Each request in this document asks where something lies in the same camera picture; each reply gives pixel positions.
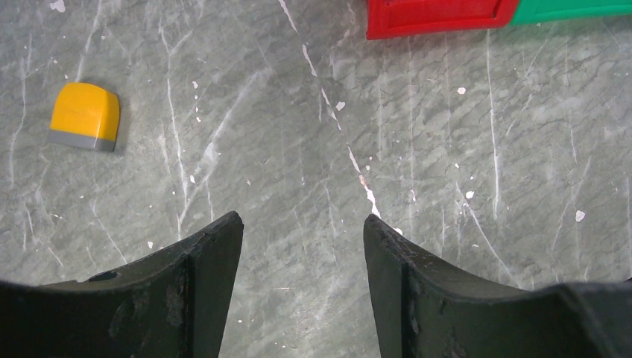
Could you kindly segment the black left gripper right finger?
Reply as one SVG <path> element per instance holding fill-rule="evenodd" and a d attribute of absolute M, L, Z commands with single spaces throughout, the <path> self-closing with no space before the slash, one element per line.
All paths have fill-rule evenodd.
<path fill-rule="evenodd" d="M 470 274 L 370 215 L 363 228 L 383 357 L 629 357 L 631 282 L 536 291 Z"/>

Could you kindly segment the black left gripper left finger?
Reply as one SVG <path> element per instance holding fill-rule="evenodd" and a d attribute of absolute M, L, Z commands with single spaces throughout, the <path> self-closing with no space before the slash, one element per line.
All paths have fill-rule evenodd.
<path fill-rule="evenodd" d="M 190 237 L 83 282 L 1 283 L 3 357 L 217 357 L 244 225 Z"/>

